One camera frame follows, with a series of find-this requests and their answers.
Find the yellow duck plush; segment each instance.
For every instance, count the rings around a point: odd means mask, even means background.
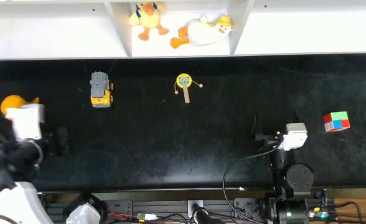
[[[164,12],[165,5],[161,2],[136,2],[136,11],[130,17],[129,23],[132,26],[140,24],[144,27],[144,32],[138,35],[141,40],[149,40],[149,33],[153,28],[158,29],[159,35],[169,33],[169,29],[163,28],[159,23],[161,16],[158,10]]]

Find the black table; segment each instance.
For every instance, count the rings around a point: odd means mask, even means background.
[[[112,110],[90,103],[99,70],[111,70]],[[188,105],[174,94],[180,73],[204,84],[189,88]],[[257,153],[256,111],[273,134],[294,110],[309,135],[294,155],[314,186],[366,187],[366,54],[0,62],[0,103],[7,95],[38,96],[68,127],[73,152],[42,163],[41,191],[220,188],[229,163]],[[347,111],[352,127],[326,133],[332,111]],[[238,164],[227,185],[273,187],[262,158]]]

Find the toy truck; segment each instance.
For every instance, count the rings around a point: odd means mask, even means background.
[[[90,101],[94,108],[108,108],[113,103],[111,91],[114,85],[104,72],[93,72],[90,80]]]

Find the colorful cube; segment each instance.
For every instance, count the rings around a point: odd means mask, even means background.
[[[341,131],[350,128],[346,111],[329,113],[325,115],[323,119],[324,127],[327,132]]]

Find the green cube face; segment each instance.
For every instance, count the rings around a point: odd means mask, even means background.
[[[331,113],[331,117],[333,121],[348,119],[346,111],[333,112]]]

